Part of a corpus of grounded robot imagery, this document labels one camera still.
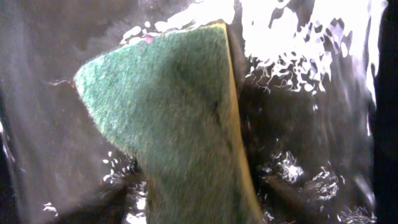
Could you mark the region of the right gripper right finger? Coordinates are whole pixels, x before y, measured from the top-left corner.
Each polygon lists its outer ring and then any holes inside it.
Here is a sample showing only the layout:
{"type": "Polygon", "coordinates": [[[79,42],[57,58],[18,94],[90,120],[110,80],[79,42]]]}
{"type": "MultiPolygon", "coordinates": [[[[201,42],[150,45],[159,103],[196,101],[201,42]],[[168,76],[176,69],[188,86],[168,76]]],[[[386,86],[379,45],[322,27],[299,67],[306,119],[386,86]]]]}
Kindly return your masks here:
{"type": "Polygon", "coordinates": [[[376,78],[374,190],[377,222],[397,224],[397,0],[381,17],[376,78]]]}

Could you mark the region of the green yellow sponge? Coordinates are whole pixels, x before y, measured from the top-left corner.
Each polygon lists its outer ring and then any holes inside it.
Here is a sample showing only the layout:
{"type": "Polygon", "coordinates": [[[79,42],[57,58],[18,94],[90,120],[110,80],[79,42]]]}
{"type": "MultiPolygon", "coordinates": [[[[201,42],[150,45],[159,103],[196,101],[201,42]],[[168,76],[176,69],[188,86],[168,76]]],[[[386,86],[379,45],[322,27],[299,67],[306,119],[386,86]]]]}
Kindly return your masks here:
{"type": "Polygon", "coordinates": [[[147,223],[261,223],[224,23],[86,62],[74,77],[99,132],[148,178],[147,223]]]}

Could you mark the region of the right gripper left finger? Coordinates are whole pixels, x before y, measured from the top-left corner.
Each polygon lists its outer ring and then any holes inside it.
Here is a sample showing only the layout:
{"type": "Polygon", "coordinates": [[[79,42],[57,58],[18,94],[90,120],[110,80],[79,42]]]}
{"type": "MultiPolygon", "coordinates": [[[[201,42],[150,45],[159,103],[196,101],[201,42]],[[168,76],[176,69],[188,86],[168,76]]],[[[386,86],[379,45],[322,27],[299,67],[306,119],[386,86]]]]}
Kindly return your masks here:
{"type": "Polygon", "coordinates": [[[9,153],[1,133],[1,224],[21,224],[11,180],[9,153]]]}

